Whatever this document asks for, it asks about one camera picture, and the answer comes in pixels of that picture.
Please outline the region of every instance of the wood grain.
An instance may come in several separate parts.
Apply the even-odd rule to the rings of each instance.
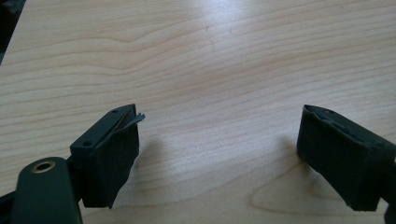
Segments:
[[[304,104],[396,143],[394,0],[31,0],[0,66],[0,193],[108,110],[141,154],[84,223],[383,223],[300,161]]]

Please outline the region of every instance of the wooden table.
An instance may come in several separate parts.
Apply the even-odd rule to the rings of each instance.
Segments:
[[[84,223],[383,223],[296,155],[304,104],[396,143],[396,1],[27,1],[0,66],[0,193],[108,110],[141,154]]]

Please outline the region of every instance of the light wooden surface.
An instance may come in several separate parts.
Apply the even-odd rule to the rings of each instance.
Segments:
[[[0,193],[108,110],[141,154],[84,223],[383,223],[295,153],[304,104],[396,143],[394,0],[28,0],[0,66]]]

